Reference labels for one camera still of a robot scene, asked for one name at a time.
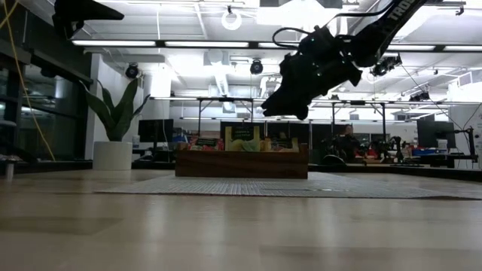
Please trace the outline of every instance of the gray rug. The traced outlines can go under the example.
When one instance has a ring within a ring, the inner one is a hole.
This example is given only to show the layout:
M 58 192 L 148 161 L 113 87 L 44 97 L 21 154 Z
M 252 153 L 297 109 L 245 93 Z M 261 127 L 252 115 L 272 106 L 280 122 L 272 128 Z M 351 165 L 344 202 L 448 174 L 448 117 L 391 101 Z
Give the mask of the gray rug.
M 211 196 L 290 196 L 380 199 L 474 199 L 415 187 L 311 172 L 308 180 L 186 178 L 174 175 L 140 181 L 97 193 Z

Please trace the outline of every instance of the wooden surface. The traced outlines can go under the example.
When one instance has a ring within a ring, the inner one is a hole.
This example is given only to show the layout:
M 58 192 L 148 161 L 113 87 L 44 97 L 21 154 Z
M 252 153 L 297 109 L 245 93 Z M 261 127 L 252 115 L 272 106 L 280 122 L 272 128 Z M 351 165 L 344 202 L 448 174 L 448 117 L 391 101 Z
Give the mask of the wooden surface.
M 241 151 L 178 151 L 178 177 L 308 178 L 308 154 Z
M 482 269 L 482 202 L 95 194 L 172 171 L 51 172 L 0 186 L 0 270 Z M 451 193 L 469 182 L 349 177 Z

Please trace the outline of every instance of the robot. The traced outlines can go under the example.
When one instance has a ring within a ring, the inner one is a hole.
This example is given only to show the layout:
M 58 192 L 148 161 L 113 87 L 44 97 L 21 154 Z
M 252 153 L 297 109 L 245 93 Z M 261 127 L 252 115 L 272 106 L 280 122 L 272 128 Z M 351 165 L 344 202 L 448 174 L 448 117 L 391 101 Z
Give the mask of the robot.
M 315 27 L 314 32 L 281 28 L 273 35 L 273 42 L 281 47 L 276 35 L 285 30 L 307 34 L 300 41 L 295 55 L 287 54 L 279 64 L 281 87 L 261 107 L 264 116 L 295 115 L 304 120 L 308 105 L 317 96 L 350 81 L 353 86 L 362 79 L 359 68 L 376 65 L 398 30 L 429 0 L 393 0 L 384 9 L 374 13 L 338 14 L 335 17 L 371 17 L 383 14 L 357 35 L 333 36 L 327 26 Z

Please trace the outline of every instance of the computer monitor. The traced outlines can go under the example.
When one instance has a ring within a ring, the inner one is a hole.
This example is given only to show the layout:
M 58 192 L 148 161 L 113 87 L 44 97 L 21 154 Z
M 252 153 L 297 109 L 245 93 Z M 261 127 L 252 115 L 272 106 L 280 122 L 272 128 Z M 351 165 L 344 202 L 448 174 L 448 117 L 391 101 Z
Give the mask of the computer monitor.
M 173 129 L 174 120 L 140 120 L 140 142 L 172 142 Z
M 416 128 L 419 145 L 424 148 L 438 147 L 437 139 L 446 139 L 448 148 L 456 148 L 453 123 L 432 120 L 418 120 Z

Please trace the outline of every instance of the ceiling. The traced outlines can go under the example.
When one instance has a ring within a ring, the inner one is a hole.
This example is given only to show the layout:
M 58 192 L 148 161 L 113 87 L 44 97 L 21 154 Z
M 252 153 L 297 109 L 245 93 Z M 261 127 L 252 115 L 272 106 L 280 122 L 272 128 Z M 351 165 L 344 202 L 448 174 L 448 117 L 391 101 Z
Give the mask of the ceiling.
M 358 11 L 376 11 L 388 0 L 359 0 Z M 459 8 L 423 7 L 416 16 L 402 29 L 396 41 L 412 44 L 460 43 L 482 44 L 482 5 L 473 5 L 477 0 L 466 0 L 467 6 L 462 16 L 456 16 Z M 51 23 L 53 0 L 22 0 L 29 10 Z M 189 5 L 132 5 L 125 0 L 98 0 L 110 8 L 125 14 L 122 21 L 90 21 L 76 39 L 161 39 L 161 40 L 212 40 L 212 41 L 269 41 L 272 34 L 285 24 L 303 24 L 311 28 L 315 24 L 326 23 L 326 17 L 316 8 L 305 9 L 295 13 L 294 8 L 286 8 L 285 13 L 274 16 L 266 13 L 266 8 L 259 8 L 258 1 L 244 1 L 241 7 L 233 4 L 233 10 L 241 14 L 242 23 L 237 30 L 228 30 L 221 18 L 226 11 L 226 5 L 189 4 Z M 273 25 L 259 24 L 259 20 L 269 18 Z M 357 32 L 369 21 L 348 20 L 347 29 Z M 293 32 L 283 32 L 278 40 L 299 41 L 300 36 Z M 119 69 L 124 69 L 129 55 L 163 55 L 175 72 L 172 82 L 174 90 L 201 90 L 210 84 L 215 84 L 211 71 L 203 67 L 202 49 L 108 49 L 101 50 L 105 60 L 114 63 Z M 227 75 L 229 84 L 259 86 L 263 76 L 277 72 L 276 64 L 281 62 L 286 50 L 225 50 L 231 56 L 247 56 L 249 59 L 260 58 L 265 66 L 262 75 L 250 75 L 249 65 L 239 63 Z M 354 87 L 350 83 L 342 85 L 341 99 L 371 99 L 374 95 L 390 98 L 411 90 L 418 84 L 430 83 L 431 91 L 444 94 L 447 92 L 447 82 L 456 79 L 457 75 L 466 74 L 472 69 L 482 69 L 482 54 L 479 53 L 402 53 L 404 67 L 413 77 L 410 78 L 402 68 L 388 73 L 382 78 L 373 78 L 368 71 L 364 72 L 364 80 Z M 156 63 L 144 64 L 149 70 Z

